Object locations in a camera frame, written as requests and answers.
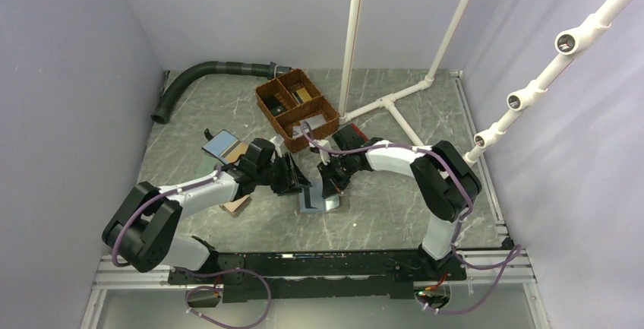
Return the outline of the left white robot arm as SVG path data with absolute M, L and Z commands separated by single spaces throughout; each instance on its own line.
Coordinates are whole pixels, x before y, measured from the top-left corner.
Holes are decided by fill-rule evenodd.
M 248 196 L 258 186 L 286 196 L 311 187 L 311 182 L 289 152 L 278 154 L 271 141 L 256 138 L 234 162 L 216 166 L 205 176 L 160 187 L 136 184 L 102 233 L 112 264 L 141 273 L 160 264 L 177 265 L 188 269 L 198 283 L 209 283 L 219 270 L 216 249 L 202 239 L 179 236 L 179 222 Z

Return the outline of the grey leather card holder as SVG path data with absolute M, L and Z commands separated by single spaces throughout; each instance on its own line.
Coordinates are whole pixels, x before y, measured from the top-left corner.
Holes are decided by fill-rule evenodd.
M 349 211 L 349 197 L 333 195 L 322 197 L 323 183 L 314 180 L 310 187 L 304 187 L 298 193 L 298 212 L 300 214 L 339 214 Z

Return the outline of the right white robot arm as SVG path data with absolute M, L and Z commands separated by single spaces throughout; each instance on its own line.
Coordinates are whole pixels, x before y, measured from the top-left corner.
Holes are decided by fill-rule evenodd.
M 367 138 L 351 124 L 332 135 L 336 150 L 318 163 L 325 198 L 338 195 L 357 172 L 392 172 L 415 180 L 430 211 L 428 230 L 421 242 L 425 252 L 418 260 L 421 275 L 436 280 L 447 271 L 453 253 L 457 224 L 471 212 L 482 184 L 472 168 L 448 141 L 431 146 L 393 143 Z

